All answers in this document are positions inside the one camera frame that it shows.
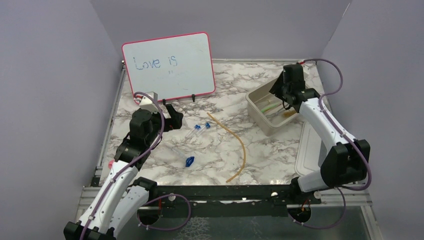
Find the test tube brush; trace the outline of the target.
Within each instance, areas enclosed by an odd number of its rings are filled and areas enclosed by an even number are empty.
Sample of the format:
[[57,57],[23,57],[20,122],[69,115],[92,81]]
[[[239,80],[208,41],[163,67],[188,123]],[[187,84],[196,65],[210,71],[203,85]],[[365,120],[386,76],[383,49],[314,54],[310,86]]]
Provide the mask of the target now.
[[289,118],[291,116],[293,116],[294,114],[296,114],[297,112],[295,110],[287,110],[283,112],[283,116],[285,118]]

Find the green handled tool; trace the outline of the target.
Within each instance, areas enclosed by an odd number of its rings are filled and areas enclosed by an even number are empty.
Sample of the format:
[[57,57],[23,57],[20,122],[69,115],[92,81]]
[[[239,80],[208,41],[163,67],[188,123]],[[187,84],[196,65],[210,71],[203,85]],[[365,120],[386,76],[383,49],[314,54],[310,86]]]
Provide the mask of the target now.
[[264,108],[262,108],[260,111],[261,111],[262,113],[265,113],[265,112],[267,112],[267,111],[269,111],[269,110],[271,110],[271,109],[274,109],[274,108],[276,108],[276,107],[278,107],[278,106],[280,106],[280,105],[281,105],[281,103],[273,103],[273,104],[269,104],[269,105],[265,106]]

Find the yellow rubber tubing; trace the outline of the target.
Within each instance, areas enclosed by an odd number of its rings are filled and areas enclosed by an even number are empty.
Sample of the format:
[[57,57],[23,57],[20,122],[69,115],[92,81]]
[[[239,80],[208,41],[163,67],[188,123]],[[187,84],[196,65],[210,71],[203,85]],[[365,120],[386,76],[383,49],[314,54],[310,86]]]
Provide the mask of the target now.
[[248,160],[247,147],[242,140],[242,138],[234,131],[229,129],[226,125],[224,125],[221,121],[219,121],[215,116],[213,116],[209,111],[206,112],[206,115],[221,129],[223,129],[229,136],[232,137],[232,140],[227,139],[225,143],[227,146],[225,147],[226,151],[234,151],[239,152],[239,165],[238,167],[234,167],[232,175],[225,181],[226,184],[233,183],[236,178],[243,174]]

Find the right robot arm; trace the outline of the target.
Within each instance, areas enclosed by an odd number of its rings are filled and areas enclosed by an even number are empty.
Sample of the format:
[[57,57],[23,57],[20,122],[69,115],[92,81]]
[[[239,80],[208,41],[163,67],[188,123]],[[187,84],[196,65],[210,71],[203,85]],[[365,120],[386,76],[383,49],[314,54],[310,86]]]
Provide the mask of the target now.
[[366,180],[356,191],[367,189],[372,181],[369,166],[370,144],[349,133],[325,106],[323,95],[307,88],[301,63],[283,67],[269,91],[302,115],[321,138],[326,156],[318,170],[291,180],[289,199],[300,204],[310,193]]

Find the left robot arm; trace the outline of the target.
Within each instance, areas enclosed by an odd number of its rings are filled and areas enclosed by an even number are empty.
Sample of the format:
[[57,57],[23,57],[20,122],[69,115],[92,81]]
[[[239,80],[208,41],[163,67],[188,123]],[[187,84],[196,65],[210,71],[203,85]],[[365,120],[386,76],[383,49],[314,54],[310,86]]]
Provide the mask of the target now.
[[129,132],[116,150],[109,175],[88,209],[63,230],[67,240],[115,240],[136,210],[157,200],[157,183],[140,177],[151,151],[164,132],[182,127],[184,115],[166,104],[169,117],[154,104],[132,114]]

